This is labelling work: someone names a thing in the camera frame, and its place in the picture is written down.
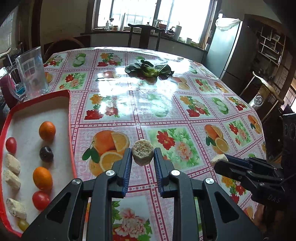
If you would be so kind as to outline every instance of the chair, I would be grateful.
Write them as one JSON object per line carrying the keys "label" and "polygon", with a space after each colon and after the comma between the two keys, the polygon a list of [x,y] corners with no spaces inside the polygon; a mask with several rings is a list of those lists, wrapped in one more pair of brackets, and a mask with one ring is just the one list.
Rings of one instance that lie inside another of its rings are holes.
{"label": "chair", "polygon": [[67,39],[61,39],[56,42],[53,42],[49,48],[47,49],[45,55],[44,55],[44,61],[47,61],[50,56],[52,56],[54,53],[72,50],[72,49],[79,49],[79,48],[85,48],[85,46],[74,38],[67,38]]}
{"label": "chair", "polygon": [[253,78],[248,83],[248,85],[244,88],[244,90],[241,92],[241,94],[239,95],[240,97],[245,92],[245,90],[249,87],[250,83],[253,81],[254,78],[258,78],[262,82],[262,85],[261,85],[258,93],[255,95],[255,97],[249,103],[249,105],[251,107],[253,107],[256,110],[256,112],[258,112],[258,110],[263,105],[264,101],[267,99],[267,97],[268,97],[268,95],[270,93],[272,93],[274,95],[274,97],[276,98],[276,101],[275,101],[274,105],[271,107],[271,109],[267,112],[267,114],[261,120],[261,122],[263,124],[263,122],[266,121],[266,119],[268,118],[268,116],[270,115],[270,113],[276,108],[276,106],[278,104],[280,104],[280,105],[283,105],[284,104],[284,100],[281,99],[278,96],[278,94],[276,93],[275,89],[270,84],[268,84],[263,78],[257,76],[254,73],[254,71],[253,71]]}
{"label": "chair", "polygon": [[140,41],[139,41],[139,48],[140,49],[148,49],[151,30],[155,30],[156,32],[158,32],[155,50],[158,51],[160,36],[161,36],[161,33],[163,33],[165,31],[165,29],[159,29],[156,27],[152,27],[150,25],[142,25],[142,24],[139,24],[139,25],[128,24],[128,26],[131,27],[130,35],[128,38],[128,47],[131,46],[131,38],[133,36],[133,28],[141,28],[142,30],[141,30],[141,36],[140,36]]}

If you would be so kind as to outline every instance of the table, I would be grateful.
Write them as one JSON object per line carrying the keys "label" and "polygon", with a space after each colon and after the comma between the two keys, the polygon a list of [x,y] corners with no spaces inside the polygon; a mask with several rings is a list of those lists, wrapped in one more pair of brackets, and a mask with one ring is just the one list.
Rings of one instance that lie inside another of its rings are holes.
{"label": "table", "polygon": [[[125,66],[141,59],[168,64],[175,73],[156,82],[129,77]],[[210,160],[222,153],[265,159],[262,125],[255,110],[202,64],[152,50],[96,47],[54,54],[44,67],[51,91],[71,91],[79,178],[95,178],[125,148],[147,139],[176,169],[213,178],[253,218],[257,204],[250,192],[216,174]],[[84,156],[89,147],[100,158]],[[126,198],[113,200],[112,210],[114,240],[172,240],[173,199],[159,196],[153,162],[133,163]]]}

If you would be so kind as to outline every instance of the cherry tomato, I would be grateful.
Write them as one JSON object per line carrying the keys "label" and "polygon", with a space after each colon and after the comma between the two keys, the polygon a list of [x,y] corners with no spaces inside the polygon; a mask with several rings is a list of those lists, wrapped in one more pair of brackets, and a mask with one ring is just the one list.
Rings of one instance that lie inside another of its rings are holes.
{"label": "cherry tomato", "polygon": [[5,146],[9,153],[14,155],[17,152],[17,141],[13,137],[6,140]]}
{"label": "cherry tomato", "polygon": [[49,196],[42,191],[35,192],[33,194],[32,201],[35,208],[37,208],[39,211],[43,211],[50,203]]}
{"label": "cherry tomato", "polygon": [[29,227],[29,224],[26,220],[19,218],[17,221],[18,227],[24,232]]}

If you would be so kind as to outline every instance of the red tray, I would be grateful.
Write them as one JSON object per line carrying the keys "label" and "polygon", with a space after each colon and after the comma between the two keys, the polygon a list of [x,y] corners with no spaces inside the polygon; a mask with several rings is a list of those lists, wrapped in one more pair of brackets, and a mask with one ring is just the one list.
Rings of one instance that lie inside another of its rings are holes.
{"label": "red tray", "polygon": [[[6,199],[13,198],[21,202],[27,213],[27,222],[32,223],[39,215],[34,207],[32,195],[38,191],[33,182],[33,171],[36,167],[47,168],[53,178],[53,188],[50,193],[52,200],[73,178],[77,177],[74,164],[70,130],[70,92],[68,90],[49,93],[38,98],[21,103],[11,109],[0,135],[0,171],[6,169],[4,157],[8,153],[5,142],[8,137],[14,137],[17,142],[15,157],[20,161],[18,175],[21,181],[19,190],[13,190],[1,175],[0,179],[0,218],[7,230],[22,235],[13,217],[6,207]],[[51,121],[56,127],[52,143],[46,143],[39,136],[39,126],[44,121]],[[39,157],[42,146],[48,145],[54,153],[54,161],[44,163]]]}

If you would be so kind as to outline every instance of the glass pitcher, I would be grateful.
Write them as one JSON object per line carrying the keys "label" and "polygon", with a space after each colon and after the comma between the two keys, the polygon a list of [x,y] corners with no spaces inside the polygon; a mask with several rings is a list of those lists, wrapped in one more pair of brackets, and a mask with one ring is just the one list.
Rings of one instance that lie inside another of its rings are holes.
{"label": "glass pitcher", "polygon": [[[49,93],[49,85],[44,74],[40,46],[21,54],[15,59],[15,62],[8,69],[10,77],[8,87],[16,99],[22,101],[25,96],[28,99],[33,99]],[[25,88],[25,92],[23,93],[21,93],[22,87]]]}

